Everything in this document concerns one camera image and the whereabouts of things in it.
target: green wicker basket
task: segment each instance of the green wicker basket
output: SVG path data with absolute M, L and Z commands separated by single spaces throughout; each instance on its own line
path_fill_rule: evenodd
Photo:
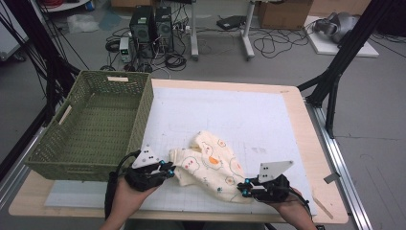
M 141 147 L 152 100 L 149 74 L 80 72 L 25 164 L 47 179 L 107 181 Z

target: table leg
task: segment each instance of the table leg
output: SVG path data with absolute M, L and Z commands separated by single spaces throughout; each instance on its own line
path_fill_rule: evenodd
M 192 33 L 191 33 L 191 50 L 192 58 L 194 60 L 199 59 L 199 49 L 197 47 L 197 32 L 196 32 L 196 14 L 194 11 L 196 0 L 192 0 Z
M 250 1 L 249 5 L 248 5 L 247 21 L 245 23 L 245 30 L 241 30 L 242 41 L 244 43 L 245 50 L 247 51 L 247 60 L 249 60 L 250 58 L 253 58 L 255 56 L 253 47 L 251 46 L 250 38 L 248 37 L 248 33 L 250 31 L 250 26 L 251 26 L 251 20 L 253 18 L 254 7 L 255 7 L 255 1 Z

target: white cloth with orange pattern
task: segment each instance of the white cloth with orange pattern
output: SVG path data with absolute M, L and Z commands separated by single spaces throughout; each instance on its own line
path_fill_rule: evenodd
M 200 185 L 218 199 L 249 203 L 237 189 L 244 171 L 227 144 L 209 131 L 200 131 L 189 149 L 172 149 L 170 161 L 176 166 L 175 176 L 181 186 Z

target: wooden table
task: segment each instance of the wooden table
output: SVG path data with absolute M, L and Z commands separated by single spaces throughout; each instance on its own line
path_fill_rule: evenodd
M 294 86 L 259 85 L 187 80 L 153 80 L 154 87 L 218 89 L 281 94 L 293 126 L 299 152 L 313 199 L 317 207 L 316 223 L 346 223 L 349 218 L 335 182 L 327 184 L 324 178 L 331 174 L 328 163 L 311 123 L 299 90 Z M 9 212 L 14 216 L 36 217 L 104 217 L 103 209 L 45 207 L 44 203 L 54 181 L 44 179 L 36 172 L 30 172 Z M 135 219 L 190 219 L 210 221 L 252 221 L 283 222 L 279 215 L 211 214 L 165 211 L 139 211 Z

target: hand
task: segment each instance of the hand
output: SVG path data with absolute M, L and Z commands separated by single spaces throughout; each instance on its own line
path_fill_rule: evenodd
M 297 189 L 292 188 L 296 193 L 302 195 Z M 289 224 L 298 230 L 315 230 L 313 220 L 301 201 L 294 195 L 289 195 L 285 202 L 282 203 L 267 203 L 274 207 L 281 217 Z
M 110 216 L 100 229 L 120 229 L 125 221 L 140 209 L 144 200 L 157 188 L 139 192 L 129 187 L 124 178 L 119 178 Z

